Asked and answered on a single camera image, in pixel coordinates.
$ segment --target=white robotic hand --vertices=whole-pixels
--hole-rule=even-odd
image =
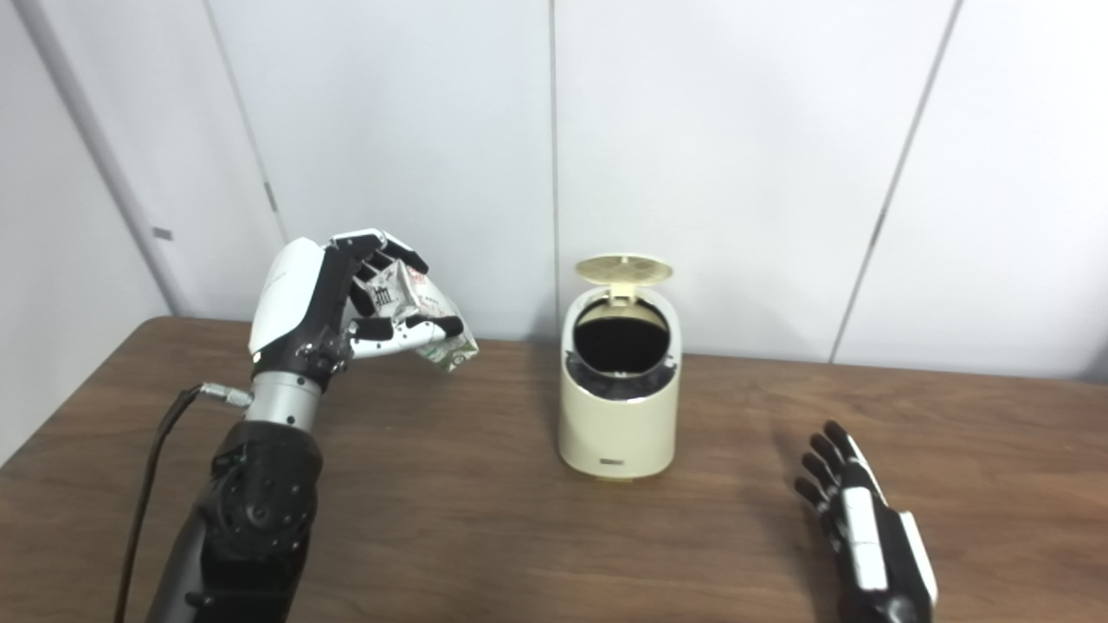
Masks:
[[[835,552],[842,623],[931,623],[938,595],[931,560],[912,513],[889,508],[853,438],[829,421],[813,435],[802,464],[817,480],[798,478]]]
[[[402,263],[423,275],[427,263],[379,229],[339,234],[324,246],[307,238],[286,245],[269,268],[250,329],[255,374],[304,374],[322,387],[352,358],[390,355],[460,335],[458,316],[416,309],[382,316],[370,282]],[[340,326],[349,299],[359,317]]]

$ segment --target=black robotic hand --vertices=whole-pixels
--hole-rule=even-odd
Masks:
[[[865,457],[839,423],[813,435],[797,492],[835,552],[842,623],[931,623],[938,591],[912,513],[889,508]]]

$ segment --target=wooden table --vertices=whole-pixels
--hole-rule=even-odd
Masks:
[[[143,325],[0,470],[0,621],[109,620],[154,427],[182,388],[246,385],[247,333]],[[677,459],[628,484],[558,459],[553,347],[481,346],[451,375],[401,355],[332,382],[290,621],[830,623],[829,549],[789,490],[827,418],[915,512],[938,621],[1108,620],[1106,387],[688,357]],[[236,417],[197,401],[170,438],[131,621]]]

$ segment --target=robotic arm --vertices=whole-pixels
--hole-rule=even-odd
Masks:
[[[317,246],[300,238],[270,267],[250,330],[253,388],[201,394],[245,408],[174,544],[150,623],[285,621],[304,569],[322,457],[311,438],[319,397],[350,359],[460,335],[456,316],[381,317],[367,282],[403,261],[427,264],[378,229]],[[359,317],[345,326],[347,300]]]
[[[931,623],[938,585],[910,512],[889,508],[862,450],[839,423],[813,435],[797,492],[815,510],[839,565],[843,623]]]

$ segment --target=trash can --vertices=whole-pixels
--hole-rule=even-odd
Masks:
[[[674,459],[681,334],[673,306],[646,286],[673,269],[634,254],[592,257],[576,269],[598,287],[570,305],[562,330],[558,451],[599,478],[656,474]]]

